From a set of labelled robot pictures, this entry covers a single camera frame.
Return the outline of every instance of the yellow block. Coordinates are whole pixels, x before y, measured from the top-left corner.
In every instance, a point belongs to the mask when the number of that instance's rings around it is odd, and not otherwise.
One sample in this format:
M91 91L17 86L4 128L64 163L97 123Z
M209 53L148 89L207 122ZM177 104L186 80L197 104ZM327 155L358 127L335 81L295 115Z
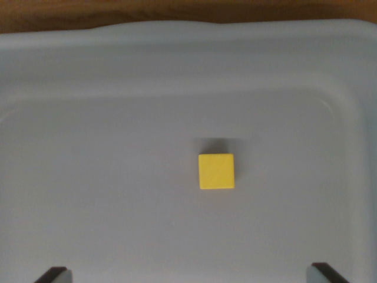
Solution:
M202 190L234 189L233 154L199 155L199 183Z

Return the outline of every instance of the gray surface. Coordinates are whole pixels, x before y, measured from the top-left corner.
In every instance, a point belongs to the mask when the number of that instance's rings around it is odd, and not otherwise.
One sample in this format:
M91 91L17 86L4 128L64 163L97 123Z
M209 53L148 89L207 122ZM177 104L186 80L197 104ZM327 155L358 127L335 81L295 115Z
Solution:
M372 37L170 24L0 38L2 282L295 283L316 261L373 282ZM211 147L235 190L199 189Z

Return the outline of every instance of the plastic container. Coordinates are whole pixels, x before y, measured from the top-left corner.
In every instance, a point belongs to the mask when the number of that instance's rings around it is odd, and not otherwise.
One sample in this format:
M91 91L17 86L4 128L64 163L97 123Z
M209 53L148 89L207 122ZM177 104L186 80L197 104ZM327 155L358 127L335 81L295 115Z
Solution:
M0 62L2 283L376 282L374 25L9 34ZM235 189L200 190L205 151Z

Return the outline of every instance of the yellow cube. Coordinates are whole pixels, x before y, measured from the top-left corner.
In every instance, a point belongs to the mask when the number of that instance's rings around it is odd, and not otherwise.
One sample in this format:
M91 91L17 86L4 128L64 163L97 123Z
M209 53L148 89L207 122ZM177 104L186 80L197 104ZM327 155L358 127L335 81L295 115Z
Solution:
M202 190L234 189L233 154L199 155L199 184Z

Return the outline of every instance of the wooden table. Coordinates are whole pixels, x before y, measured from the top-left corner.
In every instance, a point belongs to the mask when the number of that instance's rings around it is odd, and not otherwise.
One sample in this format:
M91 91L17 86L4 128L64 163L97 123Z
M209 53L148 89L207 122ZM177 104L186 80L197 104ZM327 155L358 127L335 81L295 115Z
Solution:
M231 23L333 18L377 23L377 0L0 0L0 33L152 20Z

